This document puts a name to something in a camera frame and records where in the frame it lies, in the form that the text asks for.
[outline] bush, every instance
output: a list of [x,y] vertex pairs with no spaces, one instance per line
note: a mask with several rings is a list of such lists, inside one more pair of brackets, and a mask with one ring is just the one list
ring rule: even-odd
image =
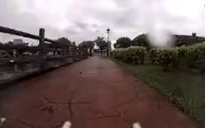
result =
[[164,71],[178,69],[178,67],[196,68],[205,72],[205,44],[169,49],[128,48],[113,51],[116,59],[131,64],[144,64],[145,56],[152,64],[159,64]]
[[158,63],[158,57],[159,57],[159,49],[150,49],[149,50],[149,59],[152,64],[157,64]]
[[158,63],[163,67],[164,71],[173,70],[177,64],[177,50],[176,49],[162,49],[159,50]]
[[146,48],[127,48],[117,49],[112,52],[114,58],[131,64],[143,64],[146,54]]

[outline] wet pavement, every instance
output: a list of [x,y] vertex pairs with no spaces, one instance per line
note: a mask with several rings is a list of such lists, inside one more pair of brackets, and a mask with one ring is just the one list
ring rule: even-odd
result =
[[196,128],[196,123],[133,75],[91,57],[0,92],[3,128]]

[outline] grass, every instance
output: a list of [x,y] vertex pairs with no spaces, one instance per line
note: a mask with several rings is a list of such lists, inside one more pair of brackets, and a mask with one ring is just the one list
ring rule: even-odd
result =
[[205,76],[180,71],[163,72],[160,66],[155,65],[130,65],[116,62],[160,91],[205,128]]

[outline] cloud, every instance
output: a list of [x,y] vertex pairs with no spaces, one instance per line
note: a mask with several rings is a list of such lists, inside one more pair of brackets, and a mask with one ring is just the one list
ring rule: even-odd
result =
[[[112,41],[159,31],[205,36],[204,5],[204,0],[0,0],[0,25],[33,34],[43,27],[47,37],[77,43],[105,36],[108,27]],[[0,41],[13,38],[18,37],[0,34]]]

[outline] white building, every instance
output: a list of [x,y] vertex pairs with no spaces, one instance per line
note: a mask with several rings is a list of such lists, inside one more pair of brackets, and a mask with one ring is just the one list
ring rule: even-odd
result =
[[13,44],[23,44],[23,40],[22,39],[14,39],[13,40]]

